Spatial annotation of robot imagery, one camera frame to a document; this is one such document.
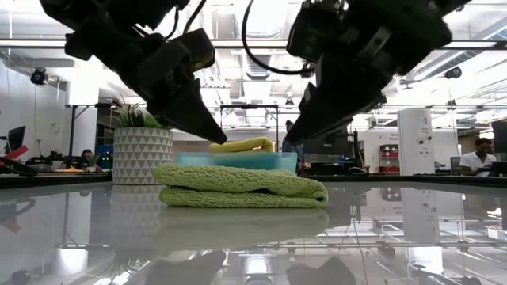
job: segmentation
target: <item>plastic bin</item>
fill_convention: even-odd
[[[285,169],[295,172],[297,160],[297,153],[178,153],[176,163],[179,165],[218,165],[245,169]]]

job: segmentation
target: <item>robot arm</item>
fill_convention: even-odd
[[[87,60],[92,55],[116,72],[147,103],[147,111],[214,143],[227,137],[200,98],[193,72],[215,62],[215,49],[203,29],[168,40],[142,34],[135,25],[155,29],[172,9],[189,0],[40,0],[50,17],[74,30],[65,52]],[[324,135],[385,102],[380,90],[395,74],[406,74],[431,51],[448,44],[451,32],[442,17],[469,0],[305,1],[288,39],[287,51],[315,66],[301,115],[287,140],[299,144]],[[244,16],[242,39],[247,54]],[[287,72],[282,74],[308,73]]]

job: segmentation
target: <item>man in white shirt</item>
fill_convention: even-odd
[[[479,168],[491,165],[497,160],[496,157],[489,154],[491,151],[490,139],[477,139],[475,141],[475,151],[464,154],[459,162],[461,174],[464,176],[476,176],[482,171]]]

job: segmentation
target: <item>reflective table surface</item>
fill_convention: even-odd
[[[325,185],[321,210],[172,208],[156,185],[1,191],[0,284],[507,284],[507,196]]]

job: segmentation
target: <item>green towel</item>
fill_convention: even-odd
[[[168,207],[153,236],[160,255],[177,250],[230,249],[313,238],[328,227],[322,209],[196,209]]]
[[[210,165],[160,165],[154,177],[169,186],[160,200],[174,207],[318,208],[326,187],[286,170]]]

